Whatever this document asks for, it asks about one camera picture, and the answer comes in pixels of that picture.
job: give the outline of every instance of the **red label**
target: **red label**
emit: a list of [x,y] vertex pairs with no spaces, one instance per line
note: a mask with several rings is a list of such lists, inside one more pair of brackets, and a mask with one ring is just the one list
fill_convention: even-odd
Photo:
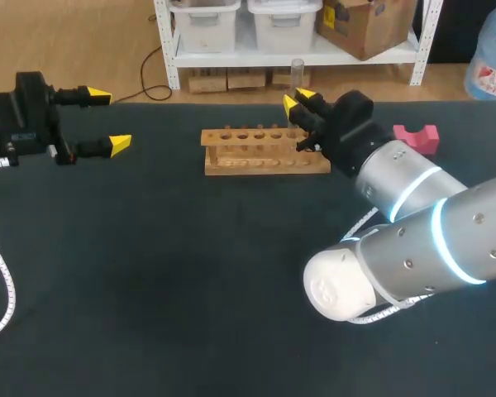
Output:
[[472,81],[478,88],[496,96],[496,70],[482,60],[476,60]]

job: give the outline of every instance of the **test tube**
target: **test tube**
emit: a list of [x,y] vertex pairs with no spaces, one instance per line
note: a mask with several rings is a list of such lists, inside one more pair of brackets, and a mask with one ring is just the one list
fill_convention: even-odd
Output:
[[[305,62],[303,60],[296,58],[292,60],[290,65],[290,89],[289,95],[294,98],[296,93],[296,88],[301,88],[303,86],[303,69],[305,68]],[[289,128],[295,128],[295,126],[289,122]]]

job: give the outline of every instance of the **cardboard box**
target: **cardboard box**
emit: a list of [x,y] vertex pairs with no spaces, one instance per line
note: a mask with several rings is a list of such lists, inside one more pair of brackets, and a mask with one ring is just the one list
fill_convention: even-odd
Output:
[[359,60],[408,39],[417,0],[323,0],[317,32]]

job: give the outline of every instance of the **black cable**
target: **black cable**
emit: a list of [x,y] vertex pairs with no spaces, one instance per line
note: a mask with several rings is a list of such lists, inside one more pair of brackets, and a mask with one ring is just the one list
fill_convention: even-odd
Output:
[[[156,15],[151,15],[149,16],[148,20],[150,22],[152,21],[155,21],[156,20]],[[162,49],[162,46],[152,50],[146,57],[145,59],[143,60],[143,62],[141,62],[141,67],[140,67],[140,81],[141,81],[141,91],[137,92],[137,93],[134,93],[132,95],[129,95],[127,97],[123,97],[123,98],[119,98],[117,99],[116,101],[112,102],[112,103],[119,103],[119,102],[123,102],[123,101],[126,101],[127,99],[130,99],[130,98],[134,98],[134,97],[137,97],[138,95],[142,95],[143,93],[147,96],[147,98],[153,100],[153,101],[156,101],[156,102],[162,102],[162,101],[165,101],[169,98],[171,98],[171,95],[173,95],[173,90],[170,88],[169,85],[165,85],[165,84],[157,84],[157,85],[153,85],[153,86],[150,86],[150,87],[147,87],[145,88],[145,80],[143,79],[143,68],[145,67],[145,64],[147,63],[147,60],[149,60],[149,58],[154,55],[155,53],[157,53],[158,51],[160,51]],[[154,88],[166,88],[169,90],[169,93],[163,97],[163,98],[155,98],[155,97],[152,97],[149,95],[148,91],[151,90],[151,89],[154,89]]]

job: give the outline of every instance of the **white shelf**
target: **white shelf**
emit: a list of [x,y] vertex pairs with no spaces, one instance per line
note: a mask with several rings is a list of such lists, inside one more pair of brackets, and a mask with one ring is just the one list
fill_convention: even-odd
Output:
[[235,52],[195,54],[186,52],[182,41],[177,44],[174,65],[178,68],[290,66],[295,58],[301,58],[305,65],[412,64],[418,51],[417,37],[411,31],[407,41],[366,61],[356,59],[318,34],[314,35],[308,53],[265,54],[257,50],[253,18],[245,12],[239,12],[237,16]]
[[180,89],[179,68],[226,68],[290,66],[295,58],[306,65],[414,64],[410,85],[420,85],[444,0],[423,0],[422,34],[418,41],[410,31],[408,40],[369,60],[360,61],[319,35],[307,54],[264,54],[257,50],[253,16],[241,6],[236,21],[236,51],[230,54],[192,54],[184,50],[178,31],[171,28],[169,0],[154,0],[156,21],[164,53],[167,79],[172,89]]

